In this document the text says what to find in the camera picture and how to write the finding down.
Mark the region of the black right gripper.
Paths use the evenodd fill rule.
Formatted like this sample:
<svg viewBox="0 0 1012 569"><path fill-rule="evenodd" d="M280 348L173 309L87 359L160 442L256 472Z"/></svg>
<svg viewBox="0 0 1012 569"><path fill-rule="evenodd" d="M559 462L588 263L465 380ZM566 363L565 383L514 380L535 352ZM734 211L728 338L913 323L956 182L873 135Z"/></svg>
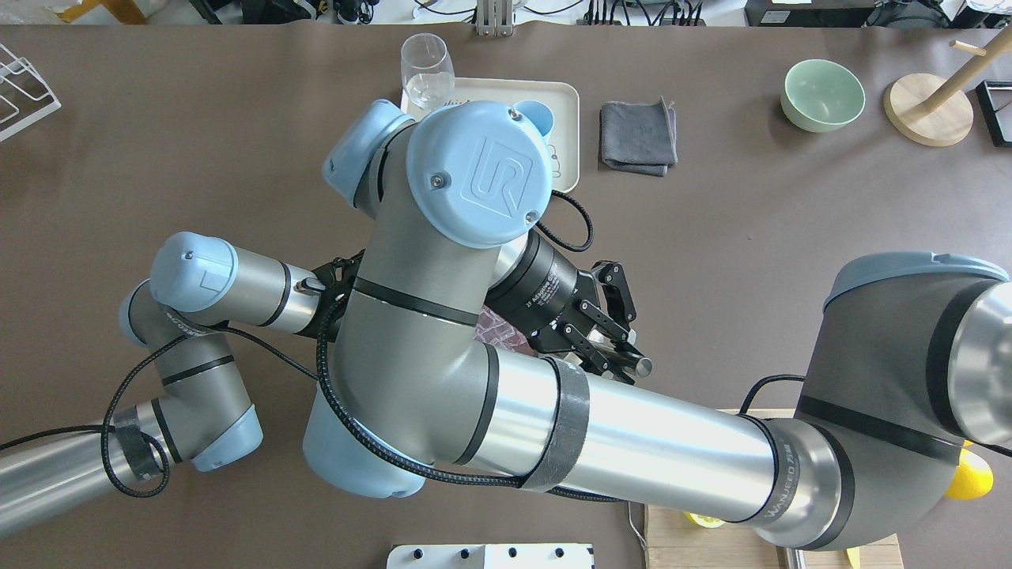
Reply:
<svg viewBox="0 0 1012 569"><path fill-rule="evenodd" d="M500 252L516 260L489 289L486 306L527 336L535 352L572 352L585 371L601 377L610 372L614 381L636 384L637 313L620 262L596 262L586 273L536 231L527 234L521 252L510 245ZM592 328L601 340L588 337Z"/></svg>

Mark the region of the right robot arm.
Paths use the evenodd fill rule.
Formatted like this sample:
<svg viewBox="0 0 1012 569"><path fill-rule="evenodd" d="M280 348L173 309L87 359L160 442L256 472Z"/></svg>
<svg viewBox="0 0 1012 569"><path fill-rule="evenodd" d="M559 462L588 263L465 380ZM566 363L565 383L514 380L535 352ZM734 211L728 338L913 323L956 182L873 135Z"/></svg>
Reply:
<svg viewBox="0 0 1012 569"><path fill-rule="evenodd" d="M843 267L787 419L733 415L486 345L491 307L561 321L564 257L532 230L549 201L541 120L474 101L359 116L323 174L376 220L303 440L319 478L370 497L425 479L688 509L777 546L863 546L940 500L959 448L1010 439L1010 277L898 251Z"/></svg>

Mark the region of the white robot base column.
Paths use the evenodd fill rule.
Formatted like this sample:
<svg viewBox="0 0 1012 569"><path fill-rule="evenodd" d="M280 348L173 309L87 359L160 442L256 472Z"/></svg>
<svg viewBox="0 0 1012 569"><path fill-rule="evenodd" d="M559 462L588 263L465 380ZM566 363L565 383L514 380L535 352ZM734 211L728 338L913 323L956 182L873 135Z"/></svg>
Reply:
<svg viewBox="0 0 1012 569"><path fill-rule="evenodd" d="M402 545L387 568L596 568L592 544L499 543Z"/></svg>

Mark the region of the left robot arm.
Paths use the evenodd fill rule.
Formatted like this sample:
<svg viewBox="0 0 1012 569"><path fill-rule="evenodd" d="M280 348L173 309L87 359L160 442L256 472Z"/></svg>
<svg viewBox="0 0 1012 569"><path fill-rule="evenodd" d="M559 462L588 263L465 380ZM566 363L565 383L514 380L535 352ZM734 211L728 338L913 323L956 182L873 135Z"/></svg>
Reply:
<svg viewBox="0 0 1012 569"><path fill-rule="evenodd" d="M89 424L43 430L2 446L2 536L109 492L162 493L178 465L212 472L261 446L255 404L228 336L239 322L312 337L357 271L336 258L306 270L191 232L170 237L119 321L148 356Z"/></svg>

